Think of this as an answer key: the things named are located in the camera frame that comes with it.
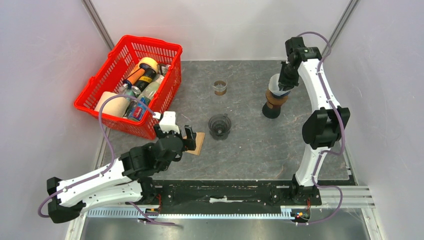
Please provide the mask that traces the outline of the white paper coffee filter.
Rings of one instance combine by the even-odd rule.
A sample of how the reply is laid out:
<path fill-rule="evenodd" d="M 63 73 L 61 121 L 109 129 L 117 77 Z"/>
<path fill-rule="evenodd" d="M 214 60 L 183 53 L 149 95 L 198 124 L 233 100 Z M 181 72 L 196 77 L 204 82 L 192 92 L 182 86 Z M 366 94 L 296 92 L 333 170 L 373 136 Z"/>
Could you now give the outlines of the white paper coffee filter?
<path fill-rule="evenodd" d="M 277 94 L 277 95 L 283 94 L 284 92 L 286 92 L 286 91 L 280 91 L 279 90 L 279 83 L 280 83 L 279 79 L 280 79 L 280 74 L 276 73 L 270 78 L 269 84 L 268 84 L 268 90 L 270 92 Z"/>

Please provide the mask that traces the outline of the brown wooden ring holder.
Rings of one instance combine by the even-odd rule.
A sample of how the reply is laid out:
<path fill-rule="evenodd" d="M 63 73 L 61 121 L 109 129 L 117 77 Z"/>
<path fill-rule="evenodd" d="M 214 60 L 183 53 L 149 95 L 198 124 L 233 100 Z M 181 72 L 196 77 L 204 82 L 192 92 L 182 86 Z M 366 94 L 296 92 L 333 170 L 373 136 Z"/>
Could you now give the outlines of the brown wooden ring holder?
<path fill-rule="evenodd" d="M 269 90 L 266 91 L 265 97 L 266 97 L 266 102 L 269 102 L 272 105 L 281 105 L 281 106 L 285 104 L 286 101 L 289 99 L 289 95 L 280 99 L 273 98 Z"/>

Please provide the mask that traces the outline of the blue ribbed dripper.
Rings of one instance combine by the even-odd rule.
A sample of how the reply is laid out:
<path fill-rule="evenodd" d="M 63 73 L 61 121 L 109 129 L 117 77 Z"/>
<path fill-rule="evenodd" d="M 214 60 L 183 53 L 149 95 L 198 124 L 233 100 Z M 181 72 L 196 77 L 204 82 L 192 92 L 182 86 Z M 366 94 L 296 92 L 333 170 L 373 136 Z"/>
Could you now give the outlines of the blue ribbed dripper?
<path fill-rule="evenodd" d="M 290 91 L 284 92 L 282 94 L 275 94 L 275 93 L 271 92 L 271 96 L 275 99 L 282 99 L 285 96 L 288 96 L 289 94 L 290 94 Z"/>

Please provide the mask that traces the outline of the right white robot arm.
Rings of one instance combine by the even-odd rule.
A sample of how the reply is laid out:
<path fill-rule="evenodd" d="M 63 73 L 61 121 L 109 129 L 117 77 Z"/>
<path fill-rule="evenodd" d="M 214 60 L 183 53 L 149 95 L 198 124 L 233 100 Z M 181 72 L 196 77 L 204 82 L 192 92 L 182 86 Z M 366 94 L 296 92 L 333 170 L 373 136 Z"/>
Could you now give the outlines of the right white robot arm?
<path fill-rule="evenodd" d="M 301 130 L 305 150 L 288 189 L 288 199 L 296 205 L 319 205 L 318 173 L 335 143 L 345 145 L 345 127 L 351 113 L 334 96 L 324 71 L 325 58 L 317 47 L 305 46 L 303 38 L 296 36 L 285 42 L 285 49 L 287 60 L 282 62 L 278 87 L 289 92 L 302 80 L 311 103 L 311 115 Z"/>

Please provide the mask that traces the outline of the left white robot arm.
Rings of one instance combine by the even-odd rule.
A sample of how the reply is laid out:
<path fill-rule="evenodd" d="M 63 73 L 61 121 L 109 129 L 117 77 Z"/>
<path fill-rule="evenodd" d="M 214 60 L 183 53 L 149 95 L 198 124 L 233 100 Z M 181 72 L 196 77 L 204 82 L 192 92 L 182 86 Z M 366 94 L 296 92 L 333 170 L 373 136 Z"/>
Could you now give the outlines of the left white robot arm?
<path fill-rule="evenodd" d="M 189 125 L 184 127 L 185 137 L 174 130 L 163 132 L 158 124 L 154 130 L 156 142 L 133 147 L 104 167 L 73 179 L 49 178 L 45 217 L 59 224 L 105 205 L 154 203 L 158 193 L 152 176 L 180 161 L 183 152 L 197 148 L 197 133 Z"/>

